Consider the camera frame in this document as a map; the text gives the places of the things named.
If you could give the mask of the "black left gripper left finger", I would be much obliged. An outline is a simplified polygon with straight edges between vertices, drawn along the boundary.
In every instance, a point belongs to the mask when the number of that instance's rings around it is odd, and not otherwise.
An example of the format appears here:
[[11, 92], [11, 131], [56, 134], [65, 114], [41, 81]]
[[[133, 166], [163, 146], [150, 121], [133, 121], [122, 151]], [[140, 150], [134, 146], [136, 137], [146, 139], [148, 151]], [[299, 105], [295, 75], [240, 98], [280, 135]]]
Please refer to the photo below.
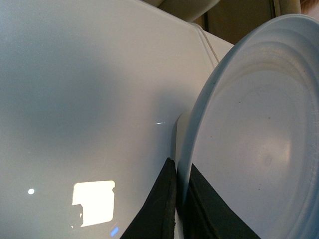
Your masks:
[[123, 239], [172, 239], [175, 228], [176, 169], [167, 158], [145, 203], [122, 234]]

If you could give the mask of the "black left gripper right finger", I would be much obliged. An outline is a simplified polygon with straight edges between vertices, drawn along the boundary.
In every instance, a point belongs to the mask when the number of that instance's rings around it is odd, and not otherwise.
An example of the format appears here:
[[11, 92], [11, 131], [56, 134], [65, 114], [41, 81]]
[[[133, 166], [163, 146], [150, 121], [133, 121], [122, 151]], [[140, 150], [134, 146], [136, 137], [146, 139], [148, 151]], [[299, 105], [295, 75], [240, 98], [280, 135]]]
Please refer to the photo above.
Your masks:
[[191, 166], [185, 200], [179, 204], [185, 239], [258, 239], [210, 183]]

